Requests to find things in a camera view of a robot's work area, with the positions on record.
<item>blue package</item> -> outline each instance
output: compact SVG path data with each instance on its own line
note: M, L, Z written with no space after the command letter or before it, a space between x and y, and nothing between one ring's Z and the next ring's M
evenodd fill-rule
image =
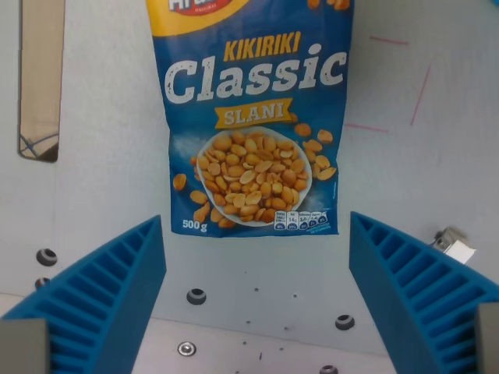
M353 0L147 0L172 230L336 235Z

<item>peanut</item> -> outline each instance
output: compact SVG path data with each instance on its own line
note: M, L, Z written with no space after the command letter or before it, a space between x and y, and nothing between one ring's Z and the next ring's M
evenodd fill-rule
M246 139L244 148L250 153L255 153L258 150L257 143L253 139Z
M293 155L292 150L282 150L281 151L281 157L282 158L290 158Z
M208 166L210 166L210 161L205 156L199 156L197 158L197 164L201 170L207 170Z
M227 157L225 158L225 162L229 165L229 166L234 166L234 165L237 165L239 163L239 157L233 153L230 153L229 155L227 155Z
M224 196L220 195L219 193L215 193L213 195L213 201L214 201L215 205L218 205L218 206L224 206L226 204Z
M320 0L307 0L307 4L310 9L317 9L320 4Z
M258 205L243 206L239 211L239 215L241 217L253 216L259 209Z
M306 189L306 181L303 179L297 179L293 187L296 191L301 192Z
M262 185L266 180L267 180L267 173L265 171L257 175L257 183L259 185Z
M194 212L193 219L202 224L204 220L206 220L207 215L210 213L210 207L210 203L205 203L200 209Z
M208 196L204 192L195 190L190 193L190 199L196 204L204 205L208 201Z
M279 197L274 197L272 199L272 207L276 210L284 210L286 209L286 205L285 201Z
M262 214L264 214L265 208L261 208L260 210L257 211L257 214L255 214L255 221L259 221L262 217Z
M241 191L242 184L239 182L232 182L228 187L231 189L233 192L239 192Z
M293 194L293 205L296 205L297 203L299 203L299 192L296 191L295 189L291 189L291 192Z
M322 145L314 139L311 139L308 142L303 142L303 148L311 150L312 152L322 151Z
M235 226L235 222L229 220L226 217L223 217L220 222L218 222L218 227L220 228L233 228Z
M327 168L319 173L317 179L320 181L325 181L331 178L334 174L336 174L336 168Z
M210 191L212 191L213 193L218 193L220 192L220 189L218 188L217 184L213 181L208 181L208 180L204 180L204 185L206 186L207 189L209 189Z
M331 162L327 159L327 157L319 155L315 159L315 162L317 165L319 165L319 168L321 169L327 169L331 166Z
M232 139L227 135L219 135L215 138L213 142L213 148L216 150L228 150L232 145Z
M234 206L241 209L246 204L246 195L244 193L238 193L234 198Z
M220 164L215 164L214 162L212 162L208 165L208 171L211 175L219 175L221 171Z
M253 153L250 153L246 156L246 162L250 165L256 166L260 163L260 158Z
M305 169L305 161L302 160L301 158L298 158L293 161L293 163L289 168L293 170L295 174L299 174L303 171L303 169Z
M274 152L277 148L277 144L273 136L265 136L264 137L264 150L267 152Z
M257 177L257 173L253 170L248 170L245 171L242 175L241 178L239 179L239 182L242 185L247 185L250 183L252 180L254 180Z
M243 168L242 166L240 165L236 165L236 166L231 166L229 169L228 169L228 174L231 176L231 177L241 177L241 175L243 175L245 173L246 169Z
M281 197L287 204L293 204L293 192L287 185L282 188Z
M256 205L262 199L261 191L253 191L246 197L246 205Z
M306 123L299 123L295 126L295 132L300 136L310 136L312 129Z
M227 189L227 182L220 175L216 177L215 183L220 188L220 190L225 191Z
M314 165L312 166L312 176L313 176L314 178L317 178L317 177L319 176L319 173L320 173L320 166L319 166L319 165L317 165L317 164L314 164Z
M272 193L275 195L281 195L282 193L282 184L277 182L272 185Z
M237 214L239 213L239 209L233 206L232 204L227 204L224 206L224 213L225 214Z
M241 216L241 221L242 222L251 222L253 220L254 216Z
M310 162L314 162L316 157L317 157L315 155L315 153L311 150L305 150L305 155L306 155L307 160Z
M234 143L242 145L242 144L244 144L245 139L246 139L246 137L240 131L234 131L232 133L232 140L234 140Z
M243 157L246 156L248 151L244 146L240 146L239 144L232 144L231 152L233 152L236 156Z
M267 209L261 215L261 220L266 224L274 222L275 210Z
M215 224L217 224L218 222L221 221L221 219L223 217L224 217L224 215L222 213L220 213L220 210L218 210L217 208L213 208L211 210L211 215L210 215L211 222L214 222Z
M262 186L260 187L260 191L262 192L262 197L264 199L268 199L271 197L272 193L272 186L269 182L264 182L262 183Z
M203 176L203 178L207 179L208 181L215 180L215 177L213 175L211 175L211 173L207 170L201 171L201 175Z
M215 156L215 158L217 160L219 160L220 162L224 161L225 160L225 153L222 152L221 150L214 150L213 151L213 155Z
M261 160L266 160L266 161L272 161L274 159L274 155L266 150L257 150L257 156Z
M336 0L334 4L336 10L346 10L348 8L350 8L350 0Z
M279 140L278 148L281 148L282 150L291 150L293 148L293 143L291 140Z
M319 133L317 134L317 138L322 143L326 143L326 144L333 143L333 134L331 134L327 130L319 130Z
M182 191L186 186L187 177L185 174L177 174L173 178L173 188L175 191Z
M267 171L272 166L272 161L261 161L256 167L255 171L257 173L263 173Z
M293 185L296 182L296 173L293 170L286 169L282 173L282 180L286 185Z

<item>ribbed blue plastic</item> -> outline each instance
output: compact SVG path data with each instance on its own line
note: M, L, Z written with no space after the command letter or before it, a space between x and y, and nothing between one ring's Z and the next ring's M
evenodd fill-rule
M166 273L154 217L60 273L3 319L45 318L52 374L126 374Z
M499 301L495 283L355 212L350 270L399 374L476 372L474 316Z

